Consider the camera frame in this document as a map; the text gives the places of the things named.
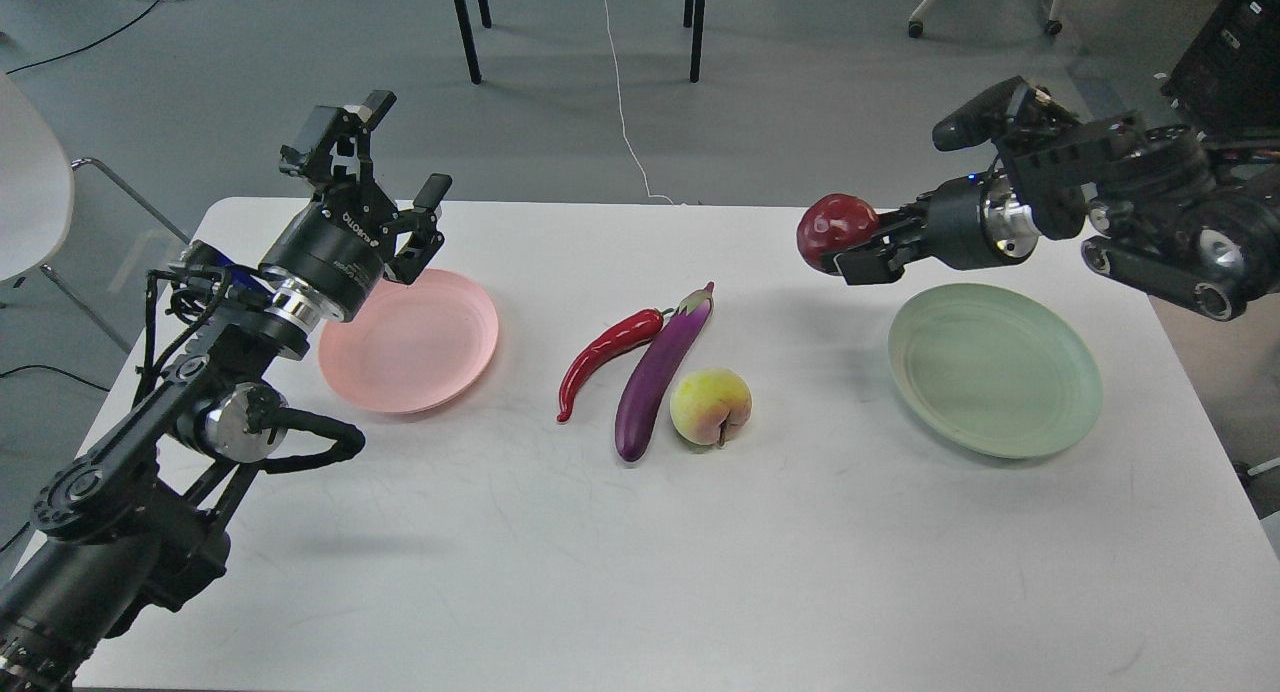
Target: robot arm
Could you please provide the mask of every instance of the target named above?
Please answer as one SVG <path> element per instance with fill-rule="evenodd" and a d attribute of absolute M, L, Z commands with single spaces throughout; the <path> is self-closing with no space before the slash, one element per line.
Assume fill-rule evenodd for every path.
<path fill-rule="evenodd" d="M 942 151 L 986 141 L 1001 168 L 881 215 L 864 240 L 824 251 L 824 271 L 867 285 L 927 256 L 952 269 L 1020 263 L 1038 237 L 1075 237 L 1088 217 L 1088 269 L 1206 317 L 1235 318 L 1280 287 L 1280 169 L 1221 185 L 1189 127 L 1148 128 L 1137 113 L 1082 123 L 1021 77 L 933 128 Z M 1083 185 L 1097 196 L 1085 201 Z"/>
<path fill-rule="evenodd" d="M 280 169 L 314 194 L 259 269 L 196 240 L 170 271 L 148 276 L 147 299 L 166 279 L 172 312 L 188 327 L 152 361 L 148 313 L 133 409 L 41 490 L 32 522 L 49 541 L 0 587 L 0 692 L 69 689 L 101 638 L 123 634 L 147 605 L 177 611 L 221 577 L 227 524 L 256 475 L 362 449 L 356 427 L 289 408 L 262 376 L 276 356 L 301 359 L 320 318 L 352 318 L 379 278 L 412 281 L 443 244 L 435 207 L 448 177 L 433 174 L 404 210 L 374 180 L 370 132 L 394 100 L 374 92 L 360 107 L 316 107 L 282 150 Z M 333 444 L 269 458 L 288 431 Z M 210 459 L 183 492 L 160 480 L 165 436 Z"/>

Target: white chair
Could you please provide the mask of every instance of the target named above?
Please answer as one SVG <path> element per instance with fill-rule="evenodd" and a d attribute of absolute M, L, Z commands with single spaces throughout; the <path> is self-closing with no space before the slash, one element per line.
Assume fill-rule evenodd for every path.
<path fill-rule="evenodd" d="M 911 12 L 911 15 L 906 20 L 906 33 L 911 37 L 919 37 L 924 33 L 924 13 L 929 10 L 938 0 L 923 0 L 919 6 Z M 1062 10 L 1062 0 L 1053 0 L 1048 9 L 1048 20 L 1044 22 L 1044 33 L 1053 36 L 1062 31 L 1062 22 L 1059 20 L 1059 13 Z"/>
<path fill-rule="evenodd" d="M 83 168 L 99 169 L 183 244 L 191 240 L 101 160 L 68 162 L 63 146 L 36 106 L 6 74 L 0 74 L 0 279 L 17 278 L 38 265 L 116 347 L 129 350 L 128 340 L 93 312 L 47 262 L 67 240 L 76 200 L 74 171 Z"/>

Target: table surface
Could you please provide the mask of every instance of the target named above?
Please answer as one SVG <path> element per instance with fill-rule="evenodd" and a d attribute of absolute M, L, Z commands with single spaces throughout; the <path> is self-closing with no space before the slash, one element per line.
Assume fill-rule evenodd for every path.
<path fill-rule="evenodd" d="M 255 263 L 302 206 L 223 200 L 197 237 Z M 1015 269 L 924 260 L 896 285 L 845 287 L 801 263 L 800 212 L 445 203 L 433 267 L 493 297 L 490 368 L 442 408 L 388 417 L 339 400 L 314 353 L 278 361 L 291 404 L 356 423 L 366 450 L 260 477 L 227 577 L 101 642 L 78 683 L 1275 689 L 1280 564 L 1146 297 L 1087 272 L 1075 242 Z M 586 342 L 709 279 L 716 312 L 681 370 L 750 382 L 739 440 L 694 454 L 659 417 L 648 455 L 621 464 L 613 413 L 636 356 L 558 426 Z M 888 327 L 947 281 L 1023 292 L 1079 331 L 1106 393 L 1083 441 L 996 460 L 913 417 Z M 129 390 L 122 372 L 90 440 Z M 204 467 L 179 446 L 160 462 L 174 484 Z"/>

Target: plastic plate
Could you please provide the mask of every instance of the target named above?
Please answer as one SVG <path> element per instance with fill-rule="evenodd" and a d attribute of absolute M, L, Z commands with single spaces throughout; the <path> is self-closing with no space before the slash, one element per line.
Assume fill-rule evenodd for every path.
<path fill-rule="evenodd" d="M 443 269 L 410 287 L 379 281 L 356 318 L 320 331 L 320 372 L 338 397 L 407 414 L 452 400 L 498 345 L 498 310 L 484 288 Z"/>
<path fill-rule="evenodd" d="M 961 283 L 911 297 L 888 350 L 893 381 L 920 420 L 987 455 L 1065 450 L 1102 411 L 1102 377 L 1074 329 L 1000 287 Z"/>

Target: green plate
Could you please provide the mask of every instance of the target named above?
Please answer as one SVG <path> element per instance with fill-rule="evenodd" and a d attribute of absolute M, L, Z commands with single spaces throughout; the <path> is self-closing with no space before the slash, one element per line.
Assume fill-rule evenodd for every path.
<path fill-rule="evenodd" d="M 1089 349 L 1056 313 L 1000 287 L 934 287 L 888 333 L 906 404 L 952 443 L 997 458 L 1051 455 L 1102 411 Z"/>

